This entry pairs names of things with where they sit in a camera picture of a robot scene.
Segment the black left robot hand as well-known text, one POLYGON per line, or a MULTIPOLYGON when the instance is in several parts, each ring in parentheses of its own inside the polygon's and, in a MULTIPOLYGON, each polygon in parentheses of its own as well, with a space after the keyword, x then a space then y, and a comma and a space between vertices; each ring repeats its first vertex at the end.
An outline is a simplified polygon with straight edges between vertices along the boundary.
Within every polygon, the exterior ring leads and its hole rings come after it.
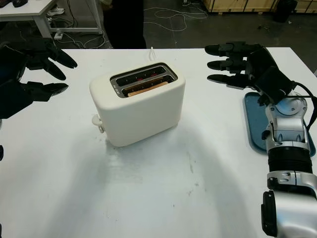
POLYGON ((15 83, 32 101, 47 102, 68 88, 65 83, 21 83, 24 70, 45 70, 58 80, 65 80, 64 73, 54 64, 74 69, 76 61, 58 48, 51 38, 30 38, 25 41, 3 42, 0 45, 0 85, 15 83))

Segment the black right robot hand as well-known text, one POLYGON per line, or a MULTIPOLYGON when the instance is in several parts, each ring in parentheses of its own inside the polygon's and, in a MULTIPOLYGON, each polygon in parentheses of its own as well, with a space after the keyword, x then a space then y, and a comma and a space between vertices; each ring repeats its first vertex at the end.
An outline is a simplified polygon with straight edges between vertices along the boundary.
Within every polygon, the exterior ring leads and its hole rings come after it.
POLYGON ((269 51, 260 44, 228 42, 205 46, 205 52, 212 56, 226 57, 225 60, 208 62, 208 68, 232 74, 212 74, 208 80, 236 89, 251 88, 259 91, 256 81, 271 66, 277 66, 269 51))

